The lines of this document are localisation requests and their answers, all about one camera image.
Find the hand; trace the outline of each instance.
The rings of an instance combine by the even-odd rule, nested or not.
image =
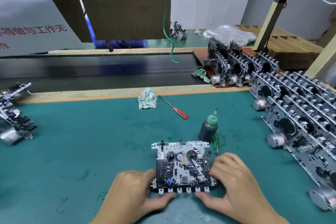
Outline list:
[[[196,196],[211,209],[217,210],[242,224],[289,224],[269,204],[256,179],[244,162],[232,153],[218,156],[210,175],[226,188],[223,198],[196,192]]]
[[[149,184],[155,177],[153,169],[121,172],[91,224],[132,224],[147,213],[165,208],[175,193],[149,199]]]

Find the blue plastic bin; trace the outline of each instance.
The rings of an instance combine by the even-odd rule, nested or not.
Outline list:
[[[107,48],[105,40],[96,40],[95,34],[91,27],[91,23],[87,15],[85,16],[87,26],[89,27],[89,31],[91,34],[91,38],[95,48]],[[131,48],[140,48],[145,46],[145,40],[124,40],[124,42]],[[122,41],[111,40],[110,43],[112,44],[113,48],[128,48],[128,46],[123,43]]]

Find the left hand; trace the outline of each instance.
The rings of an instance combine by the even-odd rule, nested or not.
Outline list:
[[[155,177],[153,169],[121,172],[91,224],[133,224],[146,214],[165,208],[175,193],[149,199],[149,184]]]

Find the white wall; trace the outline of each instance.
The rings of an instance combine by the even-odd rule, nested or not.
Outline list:
[[[182,28],[240,24],[248,0],[171,0],[170,21]]]
[[[273,0],[249,0],[241,20],[244,25],[262,25]],[[287,0],[275,24],[307,40],[318,40],[329,28],[334,5],[322,0]]]

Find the red screwdriver handle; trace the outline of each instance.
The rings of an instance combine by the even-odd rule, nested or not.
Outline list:
[[[183,111],[181,111],[180,109],[177,109],[175,106],[173,108],[173,110],[175,112],[177,112],[178,115],[180,115],[183,119],[188,119],[188,115],[186,115]]]

